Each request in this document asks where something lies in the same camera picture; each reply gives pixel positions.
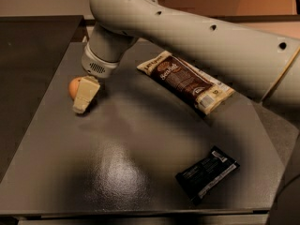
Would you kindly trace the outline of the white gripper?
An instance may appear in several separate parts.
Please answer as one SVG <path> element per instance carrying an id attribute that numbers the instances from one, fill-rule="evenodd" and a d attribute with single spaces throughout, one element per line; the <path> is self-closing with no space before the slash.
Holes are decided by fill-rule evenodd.
<path id="1" fill-rule="evenodd" d="M 77 95 L 73 99 L 73 111 L 75 113 L 85 113 L 91 101 L 96 96 L 100 88 L 100 84 L 96 78 L 109 78 L 118 66 L 119 63 L 106 62 L 98 58 L 91 51 L 89 44 L 86 44 L 82 55 L 82 67 L 90 76 L 84 76 L 80 81 Z"/>

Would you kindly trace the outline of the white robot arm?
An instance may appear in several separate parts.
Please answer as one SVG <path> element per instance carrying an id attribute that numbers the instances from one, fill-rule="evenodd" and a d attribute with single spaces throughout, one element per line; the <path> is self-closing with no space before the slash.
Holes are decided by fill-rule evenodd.
<path id="1" fill-rule="evenodd" d="M 96 25 L 84 69 L 107 78 L 144 38 L 232 86 L 264 107 L 300 113 L 300 40 L 179 10 L 157 0 L 90 0 Z"/>

